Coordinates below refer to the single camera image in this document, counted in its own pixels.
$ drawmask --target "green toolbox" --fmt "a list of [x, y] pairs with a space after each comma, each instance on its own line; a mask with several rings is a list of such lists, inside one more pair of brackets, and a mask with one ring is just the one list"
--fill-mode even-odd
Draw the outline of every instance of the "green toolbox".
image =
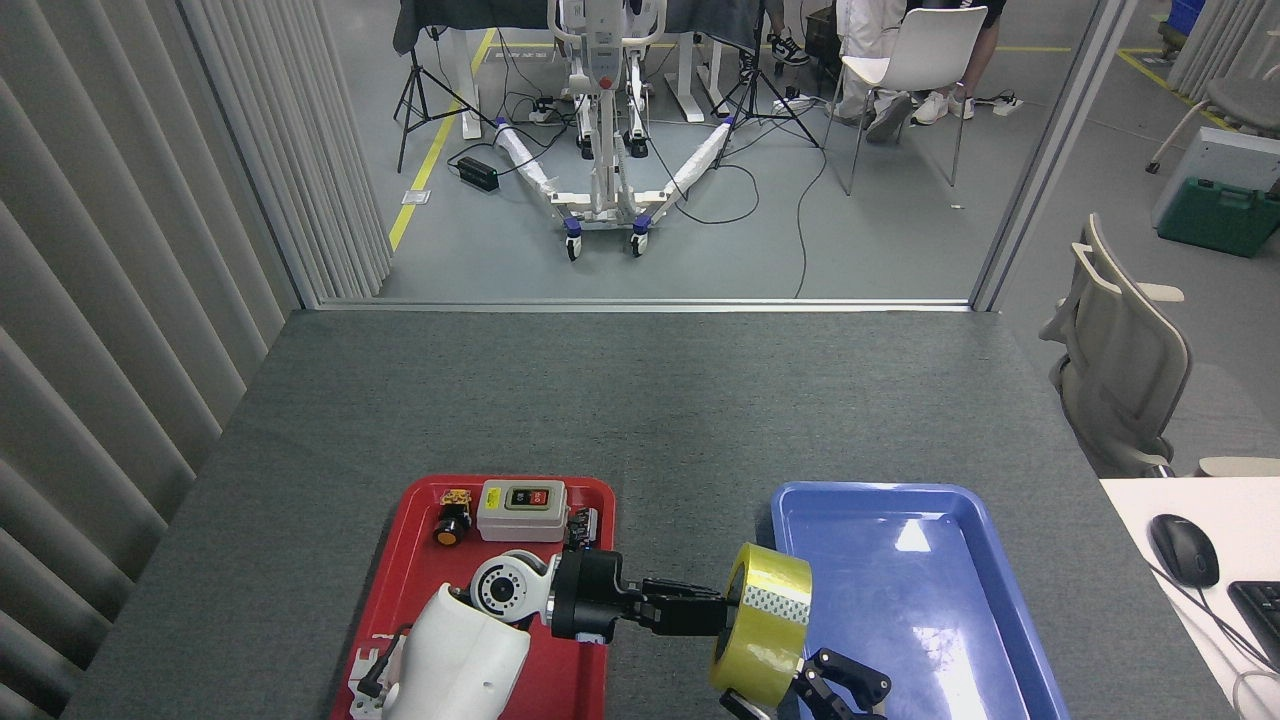
[[1280, 195], [1187, 178], [1160, 219], [1165, 240], [1253, 258], [1280, 225]]

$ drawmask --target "tape label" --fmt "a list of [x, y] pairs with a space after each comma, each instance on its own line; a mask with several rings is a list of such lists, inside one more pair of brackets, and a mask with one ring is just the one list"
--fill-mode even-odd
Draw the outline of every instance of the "tape label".
[[809, 603], [783, 597], [776, 592], [755, 585], [746, 585], [742, 593], [742, 605], [763, 610], [769, 615], [776, 615], [800, 625], [809, 624]]

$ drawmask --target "black power adapter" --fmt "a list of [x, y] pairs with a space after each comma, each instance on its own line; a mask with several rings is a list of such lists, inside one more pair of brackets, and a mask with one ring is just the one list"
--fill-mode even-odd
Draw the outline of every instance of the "black power adapter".
[[480, 160], [461, 158], [458, 159], [457, 168], [462, 182], [474, 184], [485, 192], [498, 190], [498, 170], [494, 170]]

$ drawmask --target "blue tray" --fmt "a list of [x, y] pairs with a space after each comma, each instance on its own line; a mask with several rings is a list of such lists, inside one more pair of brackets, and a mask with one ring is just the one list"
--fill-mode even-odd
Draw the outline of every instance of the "blue tray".
[[787, 483], [773, 495], [773, 534], [780, 551], [813, 566], [806, 653], [826, 646], [888, 674], [888, 717], [1069, 717], [972, 492]]

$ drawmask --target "black computer mouse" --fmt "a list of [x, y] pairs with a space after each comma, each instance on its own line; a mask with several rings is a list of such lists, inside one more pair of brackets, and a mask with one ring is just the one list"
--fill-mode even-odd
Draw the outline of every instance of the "black computer mouse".
[[1217, 583], [1217, 552], [1196, 523], [1178, 515], [1156, 515], [1151, 541], [1160, 562], [1179, 583], [1193, 588]]

